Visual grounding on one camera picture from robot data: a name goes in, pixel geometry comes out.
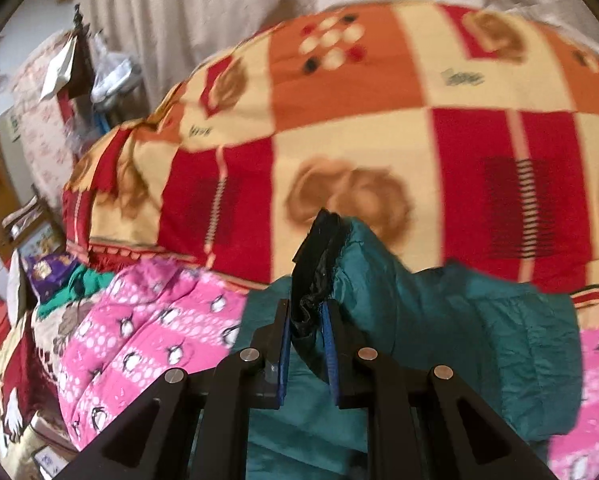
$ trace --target white polka dot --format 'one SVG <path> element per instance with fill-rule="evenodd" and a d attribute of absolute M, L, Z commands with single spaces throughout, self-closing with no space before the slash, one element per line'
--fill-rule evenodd
<path fill-rule="evenodd" d="M 326 20 L 324 20 L 322 23 L 320 23 L 318 25 L 318 27 L 321 28 L 322 30 L 326 30 L 327 28 L 333 27 L 333 25 L 335 25 L 336 23 L 337 23 L 337 17 L 329 16 Z"/>
<path fill-rule="evenodd" d="M 322 66 L 326 70 L 335 70 L 343 65 L 345 59 L 343 50 L 336 47 L 326 53 L 326 56 L 322 59 Z"/>
<path fill-rule="evenodd" d="M 326 46 L 328 48 L 336 44 L 340 40 L 341 36 L 342 34 L 339 30 L 327 30 L 319 42 L 322 44 L 322 46 Z"/>
<path fill-rule="evenodd" d="M 319 41 L 317 40 L 317 38 L 309 36 L 308 38 L 306 38 L 306 40 L 302 41 L 299 44 L 299 53 L 308 54 L 309 52 L 312 52 L 315 49 L 315 47 L 318 46 L 318 44 Z"/>
<path fill-rule="evenodd" d="M 349 25 L 346 27 L 342 34 L 342 39 L 346 43 L 355 43 L 364 35 L 364 27 L 359 23 L 353 23 L 353 25 Z"/>

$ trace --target orange square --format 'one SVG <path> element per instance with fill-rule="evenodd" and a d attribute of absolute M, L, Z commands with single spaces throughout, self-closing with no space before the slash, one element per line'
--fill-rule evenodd
<path fill-rule="evenodd" d="M 537 24 L 557 56 L 578 112 L 599 115 L 599 57 L 584 46 Z"/>
<path fill-rule="evenodd" d="M 276 131 L 423 104 L 407 38 L 390 6 L 293 20 L 272 33 L 269 59 Z"/>

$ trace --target teal garment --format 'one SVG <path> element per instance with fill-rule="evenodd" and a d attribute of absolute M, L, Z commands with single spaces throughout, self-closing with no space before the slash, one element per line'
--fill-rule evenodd
<path fill-rule="evenodd" d="M 114 272 L 97 272 L 84 265 L 79 265 L 71 274 L 68 283 L 55 295 L 37 309 L 37 319 L 48 317 L 56 308 L 69 301 L 82 300 L 106 288 L 113 281 Z"/>
<path fill-rule="evenodd" d="M 273 322 L 290 287 L 285 277 L 249 293 L 235 351 Z M 545 453 L 543 441 L 574 426 L 582 358 L 568 296 L 541 294 L 457 263 L 411 273 L 355 219 L 331 296 L 369 344 L 404 367 L 451 366 L 534 449 Z M 291 349 L 284 406 L 252 410 L 248 478 L 335 479 L 346 473 L 351 450 L 367 449 L 366 423 L 362 410 L 338 410 L 328 385 Z"/>

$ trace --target blue gripper pad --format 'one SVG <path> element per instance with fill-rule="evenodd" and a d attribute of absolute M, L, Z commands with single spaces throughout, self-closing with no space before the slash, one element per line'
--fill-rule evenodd
<path fill-rule="evenodd" d="M 324 338 L 324 356 L 326 358 L 326 370 L 328 372 L 328 384 L 331 388 L 331 396 L 336 406 L 339 406 L 339 367 L 337 365 L 337 349 L 333 338 L 331 317 L 328 305 L 322 303 L 319 306 L 319 315 L 322 320 L 322 337 Z"/>
<path fill-rule="evenodd" d="M 289 359 L 291 358 L 291 316 L 286 313 L 284 323 L 284 336 L 282 336 L 282 352 L 280 355 L 280 374 L 277 383 L 277 400 L 280 406 L 284 405 L 286 388 L 289 383 Z"/>

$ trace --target metal pin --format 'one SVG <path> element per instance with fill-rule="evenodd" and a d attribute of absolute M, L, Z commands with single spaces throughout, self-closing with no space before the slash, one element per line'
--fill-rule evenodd
<path fill-rule="evenodd" d="M 373 361 L 377 359 L 377 350 L 369 346 L 360 348 L 357 354 L 359 355 L 360 359 L 364 359 L 365 361 Z"/>
<path fill-rule="evenodd" d="M 242 361 L 255 361 L 259 357 L 259 351 L 257 348 L 244 348 L 243 351 L 240 352 L 240 359 Z"/>
<path fill-rule="evenodd" d="M 439 365 L 435 367 L 433 373 L 438 379 L 444 379 L 446 381 L 453 376 L 453 369 L 447 365 Z"/>
<path fill-rule="evenodd" d="M 167 383 L 179 383 L 184 378 L 184 371 L 181 368 L 171 368 L 164 374 L 164 379 Z"/>

